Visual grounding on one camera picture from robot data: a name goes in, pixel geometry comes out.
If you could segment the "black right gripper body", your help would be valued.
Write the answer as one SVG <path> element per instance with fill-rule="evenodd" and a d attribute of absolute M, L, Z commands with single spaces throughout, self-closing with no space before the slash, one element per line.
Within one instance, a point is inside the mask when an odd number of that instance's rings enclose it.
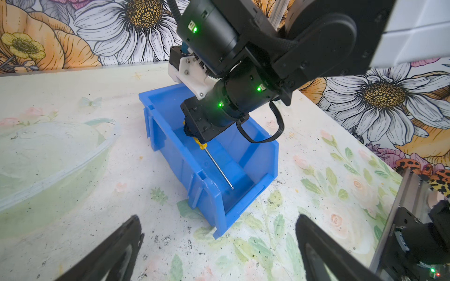
<path fill-rule="evenodd" d="M 189 98 L 181 104 L 185 115 L 184 132 L 206 144 L 235 124 L 242 136 L 252 144 L 272 142 L 281 136 L 281 113 L 274 104 L 278 93 L 270 89 L 264 76 L 250 59 L 240 62 L 228 75 L 217 81 L 205 98 Z M 255 140 L 243 129 L 249 113 L 269 104 L 278 130 L 263 140 Z"/>

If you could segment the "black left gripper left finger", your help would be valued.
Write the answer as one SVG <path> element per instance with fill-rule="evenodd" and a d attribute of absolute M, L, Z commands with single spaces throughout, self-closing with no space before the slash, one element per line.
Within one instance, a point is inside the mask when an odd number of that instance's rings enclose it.
<path fill-rule="evenodd" d="M 106 240 L 59 281 L 129 281 L 132 277 L 145 234 L 137 215 L 131 216 Z"/>

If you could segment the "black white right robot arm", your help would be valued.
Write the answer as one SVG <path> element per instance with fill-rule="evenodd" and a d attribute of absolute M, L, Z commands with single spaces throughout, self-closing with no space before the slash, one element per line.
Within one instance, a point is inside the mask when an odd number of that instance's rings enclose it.
<path fill-rule="evenodd" d="M 193 97 L 181 104 L 184 133 L 205 144 L 318 77 L 364 74 L 450 54 L 448 1 L 295 1 L 275 29 L 251 1 L 190 1 L 168 6 L 180 46 L 169 72 Z"/>

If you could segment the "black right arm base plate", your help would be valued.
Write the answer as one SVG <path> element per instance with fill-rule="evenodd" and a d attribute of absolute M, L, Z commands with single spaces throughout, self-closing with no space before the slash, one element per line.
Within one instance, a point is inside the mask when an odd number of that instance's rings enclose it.
<path fill-rule="evenodd" d="M 450 203 L 438 202 L 421 222 L 408 209 L 397 210 L 380 266 L 387 281 L 450 279 Z"/>

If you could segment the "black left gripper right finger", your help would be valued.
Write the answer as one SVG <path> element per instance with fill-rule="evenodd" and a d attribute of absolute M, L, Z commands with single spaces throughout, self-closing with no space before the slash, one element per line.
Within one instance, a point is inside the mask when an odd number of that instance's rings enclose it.
<path fill-rule="evenodd" d="M 379 281 L 380 278 L 345 251 L 307 215 L 295 225 L 298 248 L 308 281 Z"/>

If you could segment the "yellow handled screwdriver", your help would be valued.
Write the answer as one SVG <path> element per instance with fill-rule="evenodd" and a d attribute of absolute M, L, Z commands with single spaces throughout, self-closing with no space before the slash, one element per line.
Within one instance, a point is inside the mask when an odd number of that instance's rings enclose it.
<path fill-rule="evenodd" d="M 194 141 L 199 145 L 200 150 L 205 151 L 206 154 L 208 155 L 208 157 L 210 158 L 210 160 L 213 162 L 213 164 L 215 165 L 215 167 L 217 168 L 217 170 L 219 171 L 219 173 L 221 174 L 221 176 L 224 178 L 224 180 L 226 181 L 226 183 L 228 184 L 228 186 L 234 190 L 234 187 L 231 183 L 231 181 L 228 179 L 228 177 L 225 175 L 225 173 L 222 171 L 222 169 L 220 168 L 219 164 L 216 162 L 216 160 L 214 159 L 214 157 L 212 156 L 212 154 L 209 152 L 208 148 L 207 148 L 207 144 L 202 144 L 200 143 L 199 139 L 193 137 Z"/>

